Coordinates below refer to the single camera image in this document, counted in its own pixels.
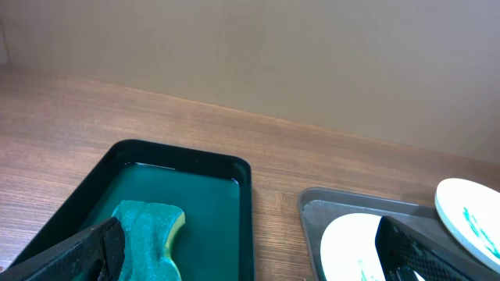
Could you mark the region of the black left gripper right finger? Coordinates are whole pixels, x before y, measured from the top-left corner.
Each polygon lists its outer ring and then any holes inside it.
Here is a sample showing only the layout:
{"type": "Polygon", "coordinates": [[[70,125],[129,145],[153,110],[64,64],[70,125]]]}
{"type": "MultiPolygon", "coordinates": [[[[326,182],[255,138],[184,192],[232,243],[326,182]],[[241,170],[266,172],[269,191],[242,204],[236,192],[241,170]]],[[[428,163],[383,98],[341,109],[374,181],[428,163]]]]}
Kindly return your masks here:
{"type": "Polygon", "coordinates": [[[380,219],[375,246],[387,281],[498,281],[499,274],[443,247],[390,216],[380,219]]]}

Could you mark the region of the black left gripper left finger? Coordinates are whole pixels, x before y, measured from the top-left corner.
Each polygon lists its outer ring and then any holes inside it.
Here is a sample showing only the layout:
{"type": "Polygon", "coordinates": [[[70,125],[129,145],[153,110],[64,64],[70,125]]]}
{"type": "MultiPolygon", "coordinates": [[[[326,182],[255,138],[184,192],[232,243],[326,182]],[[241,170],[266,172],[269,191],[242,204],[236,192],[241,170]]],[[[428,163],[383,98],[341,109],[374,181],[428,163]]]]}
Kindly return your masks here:
{"type": "Polygon", "coordinates": [[[2,280],[118,280],[125,236],[112,217],[1,273],[2,280]]]}

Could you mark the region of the white plate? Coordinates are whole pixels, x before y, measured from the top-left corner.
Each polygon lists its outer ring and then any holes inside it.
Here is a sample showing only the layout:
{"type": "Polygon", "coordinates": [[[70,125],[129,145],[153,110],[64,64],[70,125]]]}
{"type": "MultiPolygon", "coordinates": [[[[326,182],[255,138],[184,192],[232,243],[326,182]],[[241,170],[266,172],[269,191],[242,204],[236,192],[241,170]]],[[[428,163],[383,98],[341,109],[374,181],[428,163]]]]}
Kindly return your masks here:
{"type": "Polygon", "coordinates": [[[320,243],[326,281],[385,281],[375,246],[381,217],[352,213],[333,220],[320,243]]]}
{"type": "Polygon", "coordinates": [[[470,180],[442,180],[434,195],[438,216],[451,235],[499,272],[499,192],[470,180]]]}

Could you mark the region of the green yellow sponge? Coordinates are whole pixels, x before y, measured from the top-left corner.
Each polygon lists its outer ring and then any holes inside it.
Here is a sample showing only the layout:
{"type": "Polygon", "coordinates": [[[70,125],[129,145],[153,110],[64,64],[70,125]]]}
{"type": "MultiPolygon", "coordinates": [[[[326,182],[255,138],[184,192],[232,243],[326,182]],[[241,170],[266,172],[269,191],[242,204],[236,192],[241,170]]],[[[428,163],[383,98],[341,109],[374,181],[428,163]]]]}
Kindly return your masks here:
{"type": "Polygon", "coordinates": [[[121,201],[112,216],[120,221],[125,235],[125,258],[119,281],[181,280],[172,259],[175,237],[185,224],[181,208],[121,201]]]}

